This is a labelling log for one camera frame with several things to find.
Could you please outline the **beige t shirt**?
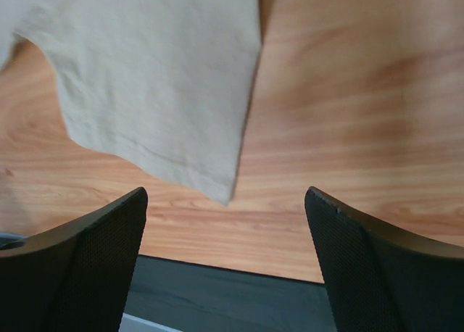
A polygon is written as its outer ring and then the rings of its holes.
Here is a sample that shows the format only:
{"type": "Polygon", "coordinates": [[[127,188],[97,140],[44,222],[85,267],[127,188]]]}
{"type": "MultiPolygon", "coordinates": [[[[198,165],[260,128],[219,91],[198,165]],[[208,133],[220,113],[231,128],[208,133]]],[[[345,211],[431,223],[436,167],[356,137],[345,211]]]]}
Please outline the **beige t shirt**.
{"type": "Polygon", "coordinates": [[[1,0],[54,68],[77,144],[228,204],[262,48],[259,0],[1,0]]]}

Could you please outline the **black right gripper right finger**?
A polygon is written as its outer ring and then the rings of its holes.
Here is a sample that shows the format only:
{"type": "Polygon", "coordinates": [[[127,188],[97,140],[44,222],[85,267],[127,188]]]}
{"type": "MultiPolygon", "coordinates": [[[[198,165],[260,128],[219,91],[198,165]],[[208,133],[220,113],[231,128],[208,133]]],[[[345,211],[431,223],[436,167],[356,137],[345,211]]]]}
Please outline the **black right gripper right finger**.
{"type": "Polygon", "coordinates": [[[463,248],[311,187],[307,222],[338,331],[462,331],[463,248]]]}

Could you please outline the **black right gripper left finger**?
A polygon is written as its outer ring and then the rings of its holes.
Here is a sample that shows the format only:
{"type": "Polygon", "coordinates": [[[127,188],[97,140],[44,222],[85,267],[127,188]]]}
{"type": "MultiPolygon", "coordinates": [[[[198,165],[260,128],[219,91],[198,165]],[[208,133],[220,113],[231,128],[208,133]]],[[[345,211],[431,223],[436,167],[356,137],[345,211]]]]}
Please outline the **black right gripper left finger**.
{"type": "Polygon", "coordinates": [[[2,331],[118,331],[146,224],[136,188],[1,246],[2,331]]]}

